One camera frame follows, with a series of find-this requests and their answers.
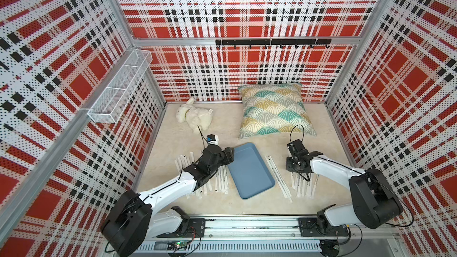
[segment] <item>plaid wall panel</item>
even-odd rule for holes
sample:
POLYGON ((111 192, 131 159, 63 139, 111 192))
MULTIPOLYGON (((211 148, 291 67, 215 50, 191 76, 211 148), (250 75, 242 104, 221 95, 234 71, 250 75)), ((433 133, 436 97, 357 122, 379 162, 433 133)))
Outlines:
POLYGON ((118 0, 136 38, 358 36, 377 0, 118 0))
POLYGON ((106 0, 0 0, 0 206, 127 47, 106 0))
POLYGON ((302 98, 323 102, 351 45, 144 47, 167 101, 240 100, 238 87, 252 83, 302 83, 302 98))
POLYGON ((0 257, 97 256, 99 226, 135 181, 160 109, 142 80, 117 124, 88 123, 0 257))
MULTIPOLYGON (((457 0, 392 0, 332 113, 414 212, 412 256, 457 254, 457 0)), ((403 214, 405 223, 409 220, 403 214)))

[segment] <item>blue tray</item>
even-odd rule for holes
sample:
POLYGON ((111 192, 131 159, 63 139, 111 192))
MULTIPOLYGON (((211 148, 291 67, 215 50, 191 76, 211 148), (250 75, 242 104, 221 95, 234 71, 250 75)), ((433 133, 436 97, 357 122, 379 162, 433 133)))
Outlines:
POLYGON ((252 143, 235 148, 234 161, 228 169, 242 199, 251 198, 275 185, 275 180, 252 143))

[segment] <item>white wire basket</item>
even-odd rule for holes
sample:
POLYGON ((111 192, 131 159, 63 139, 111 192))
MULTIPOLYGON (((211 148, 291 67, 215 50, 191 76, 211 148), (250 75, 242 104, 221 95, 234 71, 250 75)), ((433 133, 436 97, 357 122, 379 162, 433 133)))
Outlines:
POLYGON ((97 123, 117 123, 151 61, 151 52, 132 51, 89 110, 89 117, 97 123))

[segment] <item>plush dog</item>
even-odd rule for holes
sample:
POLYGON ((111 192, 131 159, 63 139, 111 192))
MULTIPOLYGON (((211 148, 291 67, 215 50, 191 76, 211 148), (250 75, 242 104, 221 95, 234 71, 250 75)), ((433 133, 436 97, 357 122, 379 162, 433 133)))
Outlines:
POLYGON ((179 123, 187 121, 194 134, 199 134, 198 126, 200 126, 201 130, 206 130, 211 124, 213 110, 196 108, 193 106, 194 101, 194 98, 190 98, 186 104, 181 104, 176 112, 176 119, 178 119, 179 123))

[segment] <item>throw pillow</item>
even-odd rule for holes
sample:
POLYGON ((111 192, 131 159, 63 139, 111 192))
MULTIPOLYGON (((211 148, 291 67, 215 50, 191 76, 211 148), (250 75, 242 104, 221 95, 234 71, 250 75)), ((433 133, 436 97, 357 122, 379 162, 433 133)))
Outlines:
POLYGON ((243 99, 243 121, 239 138, 279 132, 316 136, 301 96, 300 83, 248 84, 238 88, 243 99))

